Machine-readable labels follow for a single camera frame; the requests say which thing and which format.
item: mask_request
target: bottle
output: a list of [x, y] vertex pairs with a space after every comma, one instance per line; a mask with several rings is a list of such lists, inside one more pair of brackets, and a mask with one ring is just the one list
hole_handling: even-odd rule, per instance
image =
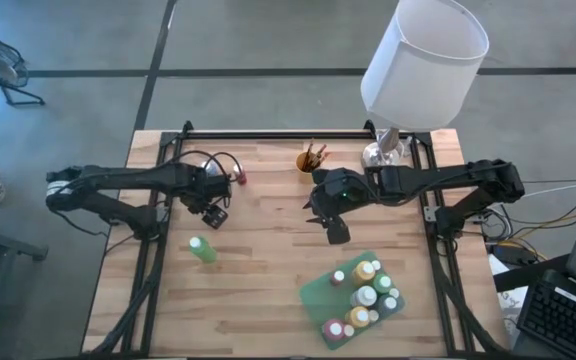
[[370, 323], [368, 310], [363, 306], [357, 306], [346, 313], [346, 323], [355, 328], [361, 328]]
[[375, 271], [381, 270], [381, 261], [373, 260], [370, 263], [372, 264], [372, 267], [375, 268]]
[[392, 287], [392, 280], [388, 275], [379, 274], [375, 276], [375, 280], [372, 282], [372, 286], [380, 294], [387, 294]]
[[368, 261], [361, 261], [352, 271], [352, 278], [355, 285], [363, 285], [375, 277], [375, 268]]
[[368, 319], [370, 319], [370, 323], [375, 323], [379, 320], [379, 312], [377, 310], [368, 310]]
[[395, 299], [399, 298], [399, 290], [395, 288], [390, 289], [390, 291], [388, 291], [388, 294], [390, 294], [390, 296], [394, 297]]
[[339, 341], [344, 337], [344, 324], [339, 319], [330, 319], [321, 327], [326, 339]]
[[190, 252], [195, 254], [205, 264], [210, 264], [217, 260], [217, 252], [204, 238], [195, 236], [190, 239], [189, 245]]
[[244, 171], [244, 167], [243, 166], [237, 166], [237, 164], [235, 164], [235, 166], [233, 166], [232, 170], [235, 173], [237, 183], [239, 185], [246, 185], [246, 182], [248, 182], [248, 179], [246, 179], [246, 172]]
[[377, 301], [377, 311], [381, 316], [392, 314], [397, 308], [397, 300], [390, 295], [382, 295]]
[[330, 275], [330, 283], [334, 286], [341, 284], [344, 281], [344, 272], [341, 270], [337, 270]]
[[200, 167], [205, 168], [206, 174], [208, 174], [209, 176], [215, 176], [215, 175], [219, 174], [219, 170], [220, 170], [219, 166], [217, 166], [217, 164], [215, 164], [215, 162], [212, 160], [202, 162]]
[[344, 337], [352, 337], [355, 335], [355, 328], [352, 325], [344, 325]]
[[370, 286], [362, 286], [350, 295], [352, 306], [372, 306], [377, 301], [377, 292]]

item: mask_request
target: small green bottle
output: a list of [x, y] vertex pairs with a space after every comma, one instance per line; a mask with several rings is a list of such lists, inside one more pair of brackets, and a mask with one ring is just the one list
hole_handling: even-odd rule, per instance
[[375, 276], [375, 280], [372, 282], [372, 286], [375, 288], [377, 293], [387, 294], [388, 291], [390, 291], [390, 288], [392, 288], [392, 280], [390, 280], [388, 275], [377, 274], [377, 276]]
[[190, 252], [195, 254], [205, 264], [214, 263], [217, 260], [217, 252], [204, 238], [195, 236], [190, 239], [189, 244]]

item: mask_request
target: yellow bottle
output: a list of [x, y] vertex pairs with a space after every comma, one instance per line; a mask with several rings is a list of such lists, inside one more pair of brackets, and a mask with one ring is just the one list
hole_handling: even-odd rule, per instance
[[369, 261], [362, 261], [352, 271], [352, 280], [357, 286], [368, 283], [375, 277], [375, 268]]
[[346, 323], [355, 328], [362, 328], [370, 323], [368, 309], [363, 306], [357, 306], [346, 313]]

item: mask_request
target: green cutting board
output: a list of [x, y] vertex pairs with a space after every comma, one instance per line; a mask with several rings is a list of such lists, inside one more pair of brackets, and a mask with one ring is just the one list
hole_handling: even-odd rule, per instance
[[[381, 320], [387, 318], [388, 316], [394, 313], [400, 312], [405, 306], [405, 301], [400, 291], [399, 298], [397, 298], [397, 308], [395, 309], [395, 312], [388, 314], [386, 316], [381, 316], [380, 314], [379, 320], [377, 320], [377, 322], [363, 328], [355, 329], [355, 335], [351, 338], [345, 338], [339, 341], [329, 341], [328, 339], [326, 339], [326, 337], [323, 335], [321, 331], [321, 328], [324, 325], [324, 323], [332, 318], [337, 318], [340, 319], [341, 321], [344, 321], [344, 316], [348, 311], [350, 311], [350, 309], [352, 309], [352, 306], [350, 305], [350, 296], [352, 295], [353, 292], [357, 290], [358, 287], [355, 286], [355, 284], [353, 284], [351, 273], [353, 269], [357, 266], [357, 264], [359, 264], [361, 261], [364, 260], [373, 261], [379, 259], [377, 259], [377, 256], [375, 255], [374, 252], [366, 251], [363, 254], [357, 256], [356, 258], [348, 261], [347, 263], [342, 264], [337, 269], [334, 269], [333, 271], [324, 274], [319, 279], [311, 281], [308, 284], [302, 286], [301, 289], [299, 290], [299, 296], [301, 297], [301, 302], [304, 304], [304, 307], [306, 308], [306, 312], [308, 312], [310, 320], [315, 325], [316, 331], [318, 331], [321, 334], [321, 338], [324, 339], [326, 345], [330, 350], [336, 350], [342, 347], [347, 342], [351, 341], [353, 338], [363, 334], [365, 331], [368, 331], [371, 327], [378, 324]], [[339, 284], [338, 286], [333, 286], [330, 283], [330, 276], [334, 271], [337, 270], [343, 271], [346, 277], [341, 284]], [[381, 270], [377, 271], [377, 274], [388, 275], [388, 273], [385, 271], [383, 267], [383, 263]]]

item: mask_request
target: desk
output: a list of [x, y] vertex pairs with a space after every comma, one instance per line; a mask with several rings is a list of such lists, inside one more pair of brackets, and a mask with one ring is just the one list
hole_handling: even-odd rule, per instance
[[[431, 135], [439, 166], [463, 163], [456, 131]], [[160, 137], [161, 131], [136, 132], [127, 166], [154, 166]], [[317, 141], [324, 142], [331, 152], [324, 167], [361, 171], [360, 154], [369, 140]], [[248, 184], [233, 184], [229, 218], [217, 231], [174, 203], [151, 356], [445, 355], [418, 201], [397, 208], [372, 205], [345, 214], [352, 240], [330, 246], [320, 226], [305, 222], [312, 217], [310, 211], [302, 210], [312, 185], [298, 183], [294, 163], [307, 146], [308, 140], [183, 140], [184, 151], [232, 153], [246, 170]], [[192, 164], [204, 160], [193, 155], [183, 159]], [[223, 163], [227, 170], [232, 169], [230, 160], [224, 157]], [[468, 192], [451, 190], [444, 196], [451, 205]], [[148, 197], [149, 191], [120, 193], [120, 200], [133, 205], [148, 203]], [[108, 246], [129, 234], [126, 227], [115, 228]], [[188, 251], [188, 240], [196, 235], [204, 236], [215, 247], [218, 262], [202, 265]], [[98, 345], [125, 310], [138, 248], [137, 241], [126, 242], [103, 261], [82, 350]], [[298, 290], [365, 250], [375, 251], [382, 260], [407, 305], [403, 312], [331, 352], [308, 320]], [[507, 347], [481, 238], [461, 238], [457, 259], [468, 305], [493, 338]], [[141, 340], [141, 311], [134, 348]], [[457, 344], [461, 344], [454, 311], [451, 321]]]

